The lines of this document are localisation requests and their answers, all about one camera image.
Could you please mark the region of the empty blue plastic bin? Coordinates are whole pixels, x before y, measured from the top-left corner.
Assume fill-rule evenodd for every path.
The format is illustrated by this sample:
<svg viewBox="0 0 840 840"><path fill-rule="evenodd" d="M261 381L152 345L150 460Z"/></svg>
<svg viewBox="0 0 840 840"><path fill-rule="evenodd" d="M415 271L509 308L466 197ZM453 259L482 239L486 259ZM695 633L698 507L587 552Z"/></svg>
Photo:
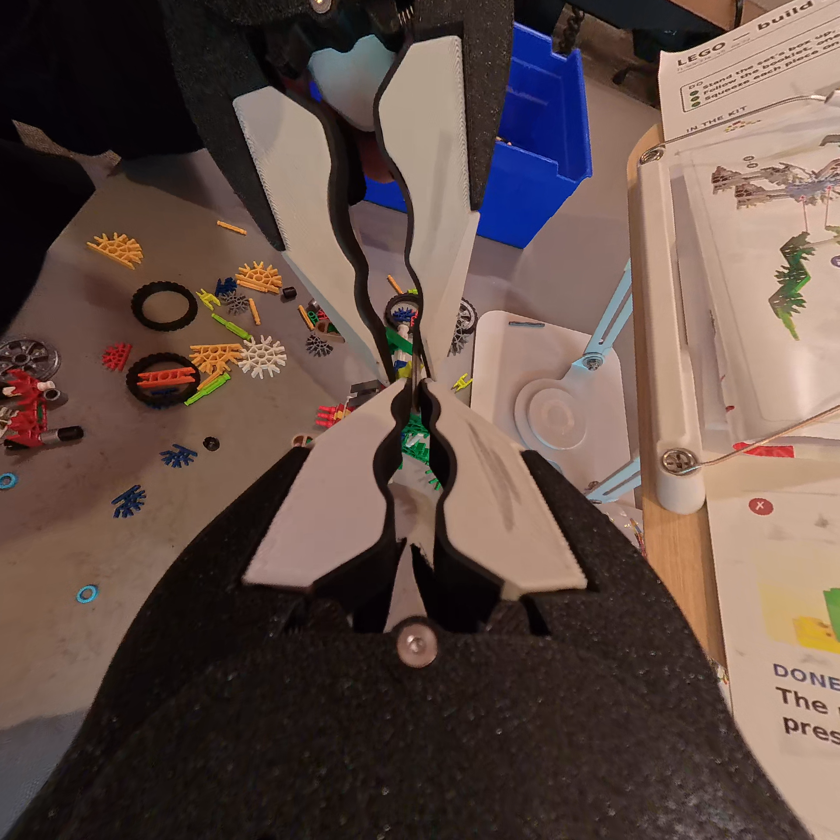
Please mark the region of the empty blue plastic bin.
<svg viewBox="0 0 840 840"><path fill-rule="evenodd" d="M413 43L412 38L391 51L367 35L348 52L316 51L307 65L320 98L357 128L372 128L383 156L378 95ZM589 136L580 54L558 56L548 36L514 24L506 96L476 234L528 245L592 175Z"/></svg>

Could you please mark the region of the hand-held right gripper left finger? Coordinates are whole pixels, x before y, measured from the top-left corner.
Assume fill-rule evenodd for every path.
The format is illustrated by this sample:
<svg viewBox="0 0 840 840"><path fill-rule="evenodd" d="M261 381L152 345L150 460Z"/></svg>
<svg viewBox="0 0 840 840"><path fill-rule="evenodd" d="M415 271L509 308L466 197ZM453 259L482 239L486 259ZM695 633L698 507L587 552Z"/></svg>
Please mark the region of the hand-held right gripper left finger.
<svg viewBox="0 0 840 840"><path fill-rule="evenodd" d="M315 439L244 574L244 583L314 592L394 543L389 483L402 460L408 381L387 386Z"/></svg>

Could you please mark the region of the large yellow fan connector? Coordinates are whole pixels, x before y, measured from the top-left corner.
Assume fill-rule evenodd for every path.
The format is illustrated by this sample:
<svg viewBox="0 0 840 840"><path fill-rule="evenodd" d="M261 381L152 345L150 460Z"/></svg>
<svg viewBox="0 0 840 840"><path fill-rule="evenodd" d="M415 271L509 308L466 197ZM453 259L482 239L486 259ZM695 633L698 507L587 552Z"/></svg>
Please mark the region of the large yellow fan connector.
<svg viewBox="0 0 840 840"><path fill-rule="evenodd" d="M229 372L243 350L241 343L198 344L190 347L189 359L200 372L214 377Z"/></svg>

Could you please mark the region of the red connector rack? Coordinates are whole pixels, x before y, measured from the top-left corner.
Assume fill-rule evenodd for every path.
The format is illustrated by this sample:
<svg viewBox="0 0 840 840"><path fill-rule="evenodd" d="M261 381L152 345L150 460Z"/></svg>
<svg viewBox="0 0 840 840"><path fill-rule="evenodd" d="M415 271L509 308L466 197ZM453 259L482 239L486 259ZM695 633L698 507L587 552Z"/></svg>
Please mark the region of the red connector rack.
<svg viewBox="0 0 840 840"><path fill-rule="evenodd" d="M7 385L26 380L34 381L36 379L23 371L12 371ZM13 398L11 400L13 401L11 406L2 406L2 442L9 433L14 434L30 429L39 432L47 430L46 394L37 400L17 400Z"/></svg>

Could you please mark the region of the grey wheel with black tyre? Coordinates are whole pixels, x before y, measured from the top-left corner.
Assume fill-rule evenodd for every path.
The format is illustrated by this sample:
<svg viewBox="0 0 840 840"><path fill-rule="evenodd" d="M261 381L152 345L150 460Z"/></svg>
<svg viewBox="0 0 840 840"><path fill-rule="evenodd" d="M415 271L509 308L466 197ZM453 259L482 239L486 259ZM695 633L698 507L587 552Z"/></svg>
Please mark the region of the grey wheel with black tyre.
<svg viewBox="0 0 840 840"><path fill-rule="evenodd" d="M454 334L451 339L448 355L458 355L463 351L467 339L476 331L477 321L477 309L469 300L462 297L458 306Z"/></svg>

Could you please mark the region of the person's dark clothing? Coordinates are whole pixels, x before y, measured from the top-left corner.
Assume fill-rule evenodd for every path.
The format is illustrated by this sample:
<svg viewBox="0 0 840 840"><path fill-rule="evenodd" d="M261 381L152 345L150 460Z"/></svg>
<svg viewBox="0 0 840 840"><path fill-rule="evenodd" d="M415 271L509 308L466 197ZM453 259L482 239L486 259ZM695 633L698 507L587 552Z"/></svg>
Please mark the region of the person's dark clothing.
<svg viewBox="0 0 840 840"><path fill-rule="evenodd" d="M82 165L35 150L126 160L203 147L175 80L158 2L1 3L1 326L14 320L49 247L94 193Z"/></svg>

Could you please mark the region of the model instruction sheet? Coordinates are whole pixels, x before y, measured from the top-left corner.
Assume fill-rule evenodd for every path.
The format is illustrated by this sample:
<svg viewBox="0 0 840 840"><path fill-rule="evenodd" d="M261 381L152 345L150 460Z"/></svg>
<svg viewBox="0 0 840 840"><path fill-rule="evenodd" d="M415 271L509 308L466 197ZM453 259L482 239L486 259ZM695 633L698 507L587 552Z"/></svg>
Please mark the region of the model instruction sheet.
<svg viewBox="0 0 840 840"><path fill-rule="evenodd" d="M838 105L792 98L673 152L733 442L838 407Z"/></svg>

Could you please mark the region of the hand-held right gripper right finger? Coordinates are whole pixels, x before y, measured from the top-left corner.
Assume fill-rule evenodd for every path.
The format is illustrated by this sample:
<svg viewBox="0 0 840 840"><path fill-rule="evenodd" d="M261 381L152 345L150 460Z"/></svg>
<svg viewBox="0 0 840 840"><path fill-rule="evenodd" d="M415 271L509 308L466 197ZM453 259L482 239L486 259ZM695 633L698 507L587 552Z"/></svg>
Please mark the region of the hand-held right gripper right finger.
<svg viewBox="0 0 840 840"><path fill-rule="evenodd" d="M442 485L434 569L451 591L490 598L584 590L585 574L523 456L528 452L433 380L420 383L430 465Z"/></svg>

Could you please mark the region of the yellow half-circle connector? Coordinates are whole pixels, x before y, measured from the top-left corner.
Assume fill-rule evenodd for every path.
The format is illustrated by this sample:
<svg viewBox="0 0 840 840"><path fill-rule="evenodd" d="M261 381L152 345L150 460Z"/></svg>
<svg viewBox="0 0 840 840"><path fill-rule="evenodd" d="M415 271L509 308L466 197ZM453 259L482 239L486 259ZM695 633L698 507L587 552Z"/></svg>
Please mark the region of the yellow half-circle connector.
<svg viewBox="0 0 840 840"><path fill-rule="evenodd" d="M252 291L278 295L282 289L279 271L273 265L266 266L262 261L239 267L234 279L240 287Z"/></svg>

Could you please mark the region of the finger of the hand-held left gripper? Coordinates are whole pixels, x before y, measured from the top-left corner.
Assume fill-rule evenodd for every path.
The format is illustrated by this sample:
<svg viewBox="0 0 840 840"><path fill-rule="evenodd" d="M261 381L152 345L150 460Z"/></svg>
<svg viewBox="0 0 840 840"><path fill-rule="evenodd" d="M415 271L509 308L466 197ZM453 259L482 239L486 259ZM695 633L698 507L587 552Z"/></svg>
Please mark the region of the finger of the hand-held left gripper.
<svg viewBox="0 0 840 840"><path fill-rule="evenodd" d="M321 103L275 87L237 97L234 110L286 262L358 358L393 382L369 264L351 223L349 153L336 119Z"/></svg>
<svg viewBox="0 0 840 840"><path fill-rule="evenodd" d="M480 214L470 206L461 37L404 49L378 95L381 147L408 214L406 267L421 292L419 336L437 380L455 332Z"/></svg>

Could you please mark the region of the multicoloured construction toy model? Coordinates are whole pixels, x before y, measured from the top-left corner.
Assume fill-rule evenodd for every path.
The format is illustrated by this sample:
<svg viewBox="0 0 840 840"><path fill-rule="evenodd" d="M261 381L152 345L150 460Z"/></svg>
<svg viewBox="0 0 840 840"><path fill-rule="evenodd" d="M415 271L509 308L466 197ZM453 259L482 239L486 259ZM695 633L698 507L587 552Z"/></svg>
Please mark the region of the multicoloured construction toy model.
<svg viewBox="0 0 840 840"><path fill-rule="evenodd" d="M416 315L408 315L407 320L397 322L396 329L387 327L385 329L385 336L389 350L392 352L393 371L398 380L409 381L413 374L413 342L411 341L412 334L410 327L414 324ZM316 412L314 423L324 429L336 425L340 420L346 418L352 412L357 411L363 402L360 398L367 399L374 396L380 388L373 386L367 389L366 393L362 393L362 385L355 385L351 388L351 393L355 396L348 395L344 402L334 405L320 405ZM431 439L427 428L422 421L419 413L411 412L408 421L402 428L401 432L401 450L403 456L403 463L408 459L413 459L424 467L423 479L432 489L437 492L441 489L442 483L435 477L431 470L430 453L431 453Z"/></svg>

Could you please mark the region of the white snowflake connector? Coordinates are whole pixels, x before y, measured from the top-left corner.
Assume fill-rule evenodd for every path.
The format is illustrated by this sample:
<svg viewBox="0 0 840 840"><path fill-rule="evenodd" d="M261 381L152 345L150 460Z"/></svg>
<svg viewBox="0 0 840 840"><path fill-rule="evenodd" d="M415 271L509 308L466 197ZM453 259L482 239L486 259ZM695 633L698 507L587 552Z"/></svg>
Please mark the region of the white snowflake connector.
<svg viewBox="0 0 840 840"><path fill-rule="evenodd" d="M287 364L285 347L278 340L269 337L243 339L243 349L237 360L237 367L252 378L273 377Z"/></svg>

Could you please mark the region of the white holder frame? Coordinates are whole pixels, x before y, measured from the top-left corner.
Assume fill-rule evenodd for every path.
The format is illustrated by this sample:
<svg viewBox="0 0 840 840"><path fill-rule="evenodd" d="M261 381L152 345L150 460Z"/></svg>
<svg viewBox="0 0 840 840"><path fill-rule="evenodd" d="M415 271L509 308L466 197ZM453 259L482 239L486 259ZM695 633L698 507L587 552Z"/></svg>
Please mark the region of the white holder frame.
<svg viewBox="0 0 840 840"><path fill-rule="evenodd" d="M707 498L708 477L737 457L758 460L759 450L782 449L806 463L838 471L838 407L758 440L735 443L721 396L711 310L701 274L697 231L690 220L686 183L673 152L675 143L698 132L734 127L750 112L661 140L637 162L643 250L648 371L654 435L655 494L665 509L692 514Z"/></svg>

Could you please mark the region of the person's left hand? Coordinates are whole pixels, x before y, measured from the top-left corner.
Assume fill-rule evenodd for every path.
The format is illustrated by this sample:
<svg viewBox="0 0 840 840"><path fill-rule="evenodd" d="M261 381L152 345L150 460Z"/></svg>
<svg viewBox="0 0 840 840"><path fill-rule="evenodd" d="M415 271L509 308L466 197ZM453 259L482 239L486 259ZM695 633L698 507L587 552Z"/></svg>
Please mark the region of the person's left hand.
<svg viewBox="0 0 840 840"><path fill-rule="evenodd" d="M375 134L362 132L358 146L365 176L378 183L393 182L389 164L382 154Z"/></svg>

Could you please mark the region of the grey spoked wheel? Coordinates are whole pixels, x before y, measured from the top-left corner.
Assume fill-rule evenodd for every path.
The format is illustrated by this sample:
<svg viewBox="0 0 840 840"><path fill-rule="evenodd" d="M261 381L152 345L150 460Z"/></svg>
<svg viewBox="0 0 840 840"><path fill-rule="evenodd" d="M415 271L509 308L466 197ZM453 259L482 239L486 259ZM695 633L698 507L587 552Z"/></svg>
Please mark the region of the grey spoked wheel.
<svg viewBox="0 0 840 840"><path fill-rule="evenodd" d="M58 372L61 356L51 344L30 338L1 342L1 380L9 382L12 371L23 371L36 380L46 382Z"/></svg>

